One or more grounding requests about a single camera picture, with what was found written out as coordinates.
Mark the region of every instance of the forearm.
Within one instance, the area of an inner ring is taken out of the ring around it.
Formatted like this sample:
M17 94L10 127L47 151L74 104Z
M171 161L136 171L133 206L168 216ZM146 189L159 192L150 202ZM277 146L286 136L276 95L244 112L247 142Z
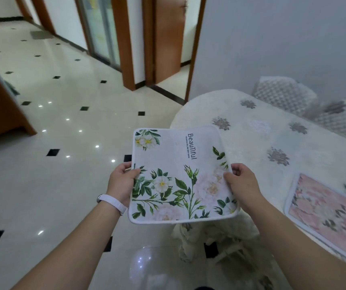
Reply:
M12 289L87 289L119 217L115 207L100 202Z
M307 237L269 202L263 200L249 214L294 290L346 288L346 263Z

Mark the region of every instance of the chair backrest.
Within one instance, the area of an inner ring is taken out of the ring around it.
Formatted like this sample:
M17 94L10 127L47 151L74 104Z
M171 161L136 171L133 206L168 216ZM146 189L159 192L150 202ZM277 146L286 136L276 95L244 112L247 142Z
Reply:
M262 76L252 94L254 97L302 116L317 101L310 88L290 77Z

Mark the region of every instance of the person's left hand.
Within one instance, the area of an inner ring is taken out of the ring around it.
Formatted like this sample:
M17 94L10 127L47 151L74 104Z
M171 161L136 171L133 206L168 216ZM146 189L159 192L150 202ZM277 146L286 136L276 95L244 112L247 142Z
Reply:
M106 192L106 194L116 198L127 207L130 204L130 194L133 190L134 178L141 172L141 169L139 168L125 171L130 167L131 162L126 162L115 168L108 180Z

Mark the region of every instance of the dining table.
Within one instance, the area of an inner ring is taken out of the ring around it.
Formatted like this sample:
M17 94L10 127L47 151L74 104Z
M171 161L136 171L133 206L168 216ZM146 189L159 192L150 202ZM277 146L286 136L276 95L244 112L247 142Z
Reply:
M243 163L256 175L263 196L284 211L294 177L299 173L346 195L346 137L235 89L216 90L187 102L171 129L213 124L222 138L229 163ZM303 231L317 244L346 262L329 246ZM214 241L214 261L238 254L255 268L260 285L281 288L284 280L271 253L262 244L252 219L242 209L231 219L178 224L173 236L181 239L180 258L191 262L199 240Z

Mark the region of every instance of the hand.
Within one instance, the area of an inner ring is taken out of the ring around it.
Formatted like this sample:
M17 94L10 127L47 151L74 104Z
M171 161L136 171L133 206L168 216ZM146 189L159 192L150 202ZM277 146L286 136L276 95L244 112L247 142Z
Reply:
M131 167L131 162L120 164L111 173L110 179L108 180L108 187L106 194L116 198L123 205L129 206L130 194L134 186L134 178L139 175L141 169L134 169L125 171Z
M232 193L242 209L250 214L255 206L266 199L263 197L255 174L246 165L232 164L233 173L224 173L224 179L231 186Z

